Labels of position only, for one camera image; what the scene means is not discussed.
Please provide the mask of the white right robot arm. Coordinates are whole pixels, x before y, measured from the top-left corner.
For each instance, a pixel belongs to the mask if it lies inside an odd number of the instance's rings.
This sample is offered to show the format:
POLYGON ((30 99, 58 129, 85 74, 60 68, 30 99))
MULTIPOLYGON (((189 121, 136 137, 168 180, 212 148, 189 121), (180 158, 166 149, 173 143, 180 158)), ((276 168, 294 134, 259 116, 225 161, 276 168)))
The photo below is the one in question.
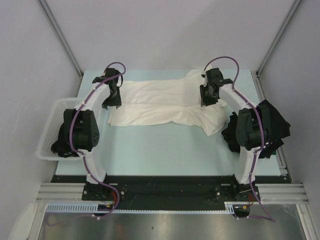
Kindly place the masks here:
POLYGON ((207 107, 223 100, 237 115, 235 138, 240 146, 238 167, 234 178, 238 182, 230 188, 231 196, 242 201, 249 194, 246 185, 255 179, 256 161, 265 146, 262 120, 258 104, 246 98, 235 88, 235 82, 225 79, 219 68, 203 70, 204 84, 200 89, 200 105, 207 107))

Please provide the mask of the white plastic laundry basket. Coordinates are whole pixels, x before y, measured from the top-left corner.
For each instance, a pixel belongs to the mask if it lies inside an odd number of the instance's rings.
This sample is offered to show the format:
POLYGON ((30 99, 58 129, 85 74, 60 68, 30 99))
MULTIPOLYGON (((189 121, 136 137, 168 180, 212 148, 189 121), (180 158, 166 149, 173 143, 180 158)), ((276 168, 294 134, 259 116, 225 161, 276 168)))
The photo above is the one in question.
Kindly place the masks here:
POLYGON ((81 100, 77 97, 68 97, 59 99, 53 104, 36 150, 36 156, 40 160, 78 161, 80 159, 78 156, 60 157, 51 151, 51 147, 58 140, 60 127, 64 122, 64 111, 74 109, 81 100))

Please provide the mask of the white t shirt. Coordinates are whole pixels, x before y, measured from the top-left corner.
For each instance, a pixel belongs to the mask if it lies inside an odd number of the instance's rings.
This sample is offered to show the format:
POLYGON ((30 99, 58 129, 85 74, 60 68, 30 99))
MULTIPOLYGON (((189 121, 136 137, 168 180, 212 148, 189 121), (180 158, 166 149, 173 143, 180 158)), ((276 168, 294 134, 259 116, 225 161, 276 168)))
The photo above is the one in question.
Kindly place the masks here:
POLYGON ((126 80, 120 88, 122 105, 111 108, 108 124, 129 127, 175 123, 200 127, 208 137, 216 134, 225 125, 227 103, 219 100, 201 106, 201 74, 200 69, 192 69, 180 79, 126 80))

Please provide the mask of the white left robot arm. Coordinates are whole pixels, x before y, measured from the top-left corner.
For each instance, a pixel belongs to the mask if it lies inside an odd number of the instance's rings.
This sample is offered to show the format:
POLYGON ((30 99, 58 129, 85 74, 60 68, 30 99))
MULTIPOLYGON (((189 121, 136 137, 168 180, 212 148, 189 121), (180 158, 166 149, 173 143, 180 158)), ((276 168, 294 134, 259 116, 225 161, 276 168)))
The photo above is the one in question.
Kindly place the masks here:
POLYGON ((111 188, 104 184, 106 171, 95 149, 100 142, 103 131, 105 112, 118 109, 122 105, 120 87, 123 72, 107 66, 101 76, 92 81, 91 90, 84 100, 63 113, 63 133, 68 152, 63 157, 80 157, 87 172, 86 181, 96 184, 93 194, 100 200, 110 196, 111 188))

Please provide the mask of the black t shirt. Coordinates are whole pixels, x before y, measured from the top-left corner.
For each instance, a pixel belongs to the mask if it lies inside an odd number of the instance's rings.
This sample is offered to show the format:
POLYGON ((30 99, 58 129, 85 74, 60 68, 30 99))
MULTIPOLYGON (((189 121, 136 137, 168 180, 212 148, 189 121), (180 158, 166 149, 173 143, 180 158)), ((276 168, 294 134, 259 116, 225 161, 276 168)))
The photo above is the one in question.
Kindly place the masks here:
POLYGON ((72 151, 70 144, 67 143, 65 136, 65 125, 62 124, 58 132, 58 139, 51 146, 51 152, 61 158, 78 157, 79 155, 72 151))

